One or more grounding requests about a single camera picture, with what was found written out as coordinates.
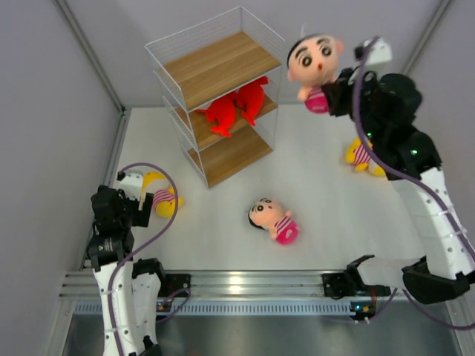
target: black bracket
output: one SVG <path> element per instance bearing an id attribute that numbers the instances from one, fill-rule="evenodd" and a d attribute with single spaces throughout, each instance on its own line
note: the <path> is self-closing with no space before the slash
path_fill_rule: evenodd
<path id="1" fill-rule="evenodd" d="M 377 296 L 386 297 L 391 291 L 386 286 L 366 286 L 358 273 L 358 266 L 374 255 L 366 255 L 351 262 L 347 269 L 339 273 L 326 273 L 322 275 L 325 297 L 338 300 L 343 297 L 371 297 L 374 290 Z"/>

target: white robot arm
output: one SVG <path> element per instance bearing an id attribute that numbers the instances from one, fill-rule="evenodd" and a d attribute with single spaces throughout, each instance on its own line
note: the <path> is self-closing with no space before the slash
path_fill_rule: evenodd
<path id="1" fill-rule="evenodd" d="M 95 218 L 88 258 L 102 302 L 104 356 L 162 354 L 155 334 L 155 318 L 165 272 L 157 259 L 124 263 L 134 244 L 131 227 L 147 226 L 150 217 L 153 197 L 148 195 L 141 202 L 142 185 L 141 173 L 127 173 L 120 177 L 118 189 L 101 186 L 91 198 Z M 123 266 L 110 288 L 120 263 Z"/>
<path id="2" fill-rule="evenodd" d="M 357 61 L 371 41 L 355 49 Z M 341 283 L 335 286 L 332 284 L 335 279 L 329 277 L 327 292 L 332 297 L 341 297 L 342 293 L 359 293 L 369 286 L 388 286 L 409 292 L 420 303 L 438 303 L 464 294 L 470 284 L 475 283 L 475 253 L 453 209 L 437 150 L 431 138 L 412 125 L 422 95 L 414 82 L 401 74 L 379 78 L 391 59 L 389 44 L 378 39 L 364 66 L 359 100 L 362 134 L 368 136 L 373 153 L 385 165 L 412 180 L 387 172 L 387 178 L 413 219 L 426 255 L 414 260 L 363 256 L 349 264 L 344 272 L 350 287 L 342 288 Z M 323 87 L 330 115 L 349 114 L 355 119 L 353 85 L 359 71 L 360 66 L 343 69 L 335 83 Z M 436 194 L 436 199 L 422 189 L 421 183 Z M 437 200 L 446 208 L 441 208 Z"/>

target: doll head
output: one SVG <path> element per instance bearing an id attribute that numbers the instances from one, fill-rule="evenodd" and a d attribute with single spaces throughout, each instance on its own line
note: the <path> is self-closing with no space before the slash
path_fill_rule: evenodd
<path id="1" fill-rule="evenodd" d="M 287 56 L 288 78 L 306 86 L 323 85 L 338 69 L 343 42 L 323 33 L 308 35 L 290 49 Z"/>
<path id="2" fill-rule="evenodd" d="M 284 215 L 284 210 L 276 199 L 262 198 L 249 210 L 249 223 L 264 230 L 269 230 Z"/>

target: gray wall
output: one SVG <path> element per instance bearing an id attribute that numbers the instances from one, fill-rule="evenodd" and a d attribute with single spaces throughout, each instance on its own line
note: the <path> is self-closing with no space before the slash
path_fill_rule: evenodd
<path id="1" fill-rule="evenodd" d="M 328 32 L 347 43 L 343 65 L 352 65 L 351 49 L 375 34 L 394 49 L 399 69 L 437 0 L 68 0 L 124 105 L 159 105 L 161 94 L 143 46 L 161 37 L 244 6 L 292 45 L 301 25 Z M 297 87 L 284 82 L 282 100 L 295 100 Z"/>
<path id="2" fill-rule="evenodd" d="M 416 125 L 436 143 L 457 214 L 475 245 L 474 14 L 475 1 L 454 2 L 412 77 L 424 94 Z M 474 294 L 470 301 L 475 312 Z"/>
<path id="3" fill-rule="evenodd" d="M 0 353 L 39 355 L 118 113 L 52 1 L 3 1 L 0 34 Z"/>

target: metal frame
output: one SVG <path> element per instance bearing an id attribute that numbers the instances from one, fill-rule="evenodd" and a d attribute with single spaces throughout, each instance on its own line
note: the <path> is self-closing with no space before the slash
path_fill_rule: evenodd
<path id="1" fill-rule="evenodd" d="M 69 28 L 73 32 L 73 35 L 76 38 L 79 46 L 84 51 L 84 54 L 86 55 L 88 61 L 91 63 L 102 85 L 104 85 L 104 89 L 107 91 L 108 95 L 110 96 L 117 110 L 120 113 L 123 113 L 125 110 L 125 107 L 120 102 L 120 99 L 116 91 L 114 90 L 114 87 L 112 86 L 111 81 L 109 80 L 107 74 L 105 73 L 105 70 L 102 67 L 100 61 L 98 60 L 91 44 L 89 43 L 85 34 L 82 32 L 82 29 L 79 26 L 79 22 L 76 20 L 76 17 L 74 16 L 73 11 L 69 7 L 69 4 L 66 2 L 66 0 L 53 0 L 53 3 L 56 5 L 59 12 L 62 14 L 63 18 L 68 23 Z"/>
<path id="2" fill-rule="evenodd" d="M 439 0 L 437 8 L 434 10 L 433 15 L 430 17 L 429 22 L 427 23 L 424 32 L 421 37 L 417 40 L 414 49 L 409 53 L 409 56 L 402 66 L 401 73 L 409 76 L 412 73 L 412 70 L 415 68 L 419 58 L 424 53 L 425 48 L 427 47 L 430 39 L 434 33 L 439 28 L 442 20 L 445 15 L 447 15 L 449 9 L 453 5 L 455 0 Z"/>

